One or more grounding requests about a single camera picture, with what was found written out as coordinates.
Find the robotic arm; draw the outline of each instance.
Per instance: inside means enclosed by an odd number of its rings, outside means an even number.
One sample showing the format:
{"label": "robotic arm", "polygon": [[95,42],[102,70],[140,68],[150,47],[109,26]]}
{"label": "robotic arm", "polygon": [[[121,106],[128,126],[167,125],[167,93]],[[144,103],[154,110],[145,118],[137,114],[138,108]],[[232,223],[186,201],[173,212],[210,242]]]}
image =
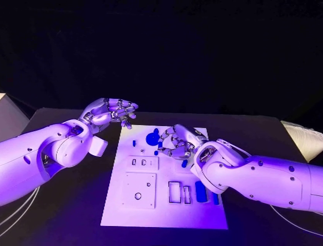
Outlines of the robotic arm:
{"label": "robotic arm", "polygon": [[24,196],[88,153],[102,156],[106,141],[94,136],[109,122],[131,128],[138,105],[121,99],[94,101],[72,119],[0,142],[0,206]]}
{"label": "robotic arm", "polygon": [[176,159],[193,156],[192,173],[216,194],[232,187],[245,197],[269,205],[323,213],[323,167],[265,156],[243,158],[230,143],[209,141],[199,131],[174,125],[161,135],[171,135],[176,149],[158,151]]}

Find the circular hole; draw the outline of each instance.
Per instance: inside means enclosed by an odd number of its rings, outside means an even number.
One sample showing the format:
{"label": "circular hole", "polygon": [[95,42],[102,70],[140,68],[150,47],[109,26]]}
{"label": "circular hole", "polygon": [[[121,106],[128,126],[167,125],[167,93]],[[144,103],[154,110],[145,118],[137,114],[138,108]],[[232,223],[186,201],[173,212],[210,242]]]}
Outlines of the circular hole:
{"label": "circular hole", "polygon": [[23,160],[27,164],[30,164],[30,157],[27,155],[23,157]]}
{"label": "circular hole", "polygon": [[137,200],[141,199],[141,194],[140,194],[140,193],[135,194],[135,199],[137,199]]}

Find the robotic hand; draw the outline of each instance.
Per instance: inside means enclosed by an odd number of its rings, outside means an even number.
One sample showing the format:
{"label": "robotic hand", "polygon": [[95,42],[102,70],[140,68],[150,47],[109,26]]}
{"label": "robotic hand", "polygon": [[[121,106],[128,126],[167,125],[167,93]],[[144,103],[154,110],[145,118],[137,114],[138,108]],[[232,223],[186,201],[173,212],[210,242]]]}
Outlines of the robotic hand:
{"label": "robotic hand", "polygon": [[94,101],[79,119],[72,119],[0,142],[0,206],[24,196],[86,153],[102,156],[106,141],[94,136],[109,122],[131,128],[138,105],[121,99]]}
{"label": "robotic hand", "polygon": [[[190,171],[212,192],[220,194],[232,187],[252,200],[323,214],[323,167],[251,156],[222,139],[207,141],[199,131],[181,125],[167,129],[161,139],[168,135],[176,149],[158,148],[158,151],[174,159],[194,154]],[[248,157],[243,158],[235,149]]]}

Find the black table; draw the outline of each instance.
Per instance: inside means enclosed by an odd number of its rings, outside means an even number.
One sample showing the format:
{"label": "black table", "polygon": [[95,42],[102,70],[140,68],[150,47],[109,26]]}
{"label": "black table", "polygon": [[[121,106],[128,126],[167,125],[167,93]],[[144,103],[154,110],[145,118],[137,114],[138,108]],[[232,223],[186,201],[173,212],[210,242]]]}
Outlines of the black table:
{"label": "black table", "polygon": [[[79,114],[81,110],[43,108],[24,132]],[[228,140],[252,155],[305,161],[280,120],[271,117],[138,112],[132,123],[205,127],[212,140]],[[0,245],[323,245],[321,237],[290,225],[267,204],[249,200],[233,189],[222,194],[229,230],[101,227],[119,134],[119,124],[112,124],[98,134],[108,141],[104,156],[88,155],[78,166],[62,170],[42,185],[34,204],[0,238]],[[0,221],[26,198],[0,208]],[[281,208],[278,211],[301,227],[323,233],[323,216]]]}

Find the white board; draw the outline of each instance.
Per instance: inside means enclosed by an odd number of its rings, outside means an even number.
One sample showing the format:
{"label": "white board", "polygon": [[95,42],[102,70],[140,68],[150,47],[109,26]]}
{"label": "white board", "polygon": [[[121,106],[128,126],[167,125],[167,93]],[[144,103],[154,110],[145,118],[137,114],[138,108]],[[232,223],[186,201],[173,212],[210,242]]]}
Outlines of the white board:
{"label": "white board", "polygon": [[[215,205],[213,194],[206,190],[207,202],[196,201],[194,183],[199,178],[189,171],[192,158],[187,167],[181,168],[181,161],[161,153],[154,155],[157,146],[145,143],[145,136],[156,128],[161,135],[168,126],[134,125],[131,130],[122,128],[101,225],[228,229],[220,196],[219,205]],[[207,137],[206,129],[196,129]],[[174,148],[170,138],[164,140],[163,146]],[[181,203],[170,202],[170,182],[180,183]]]}

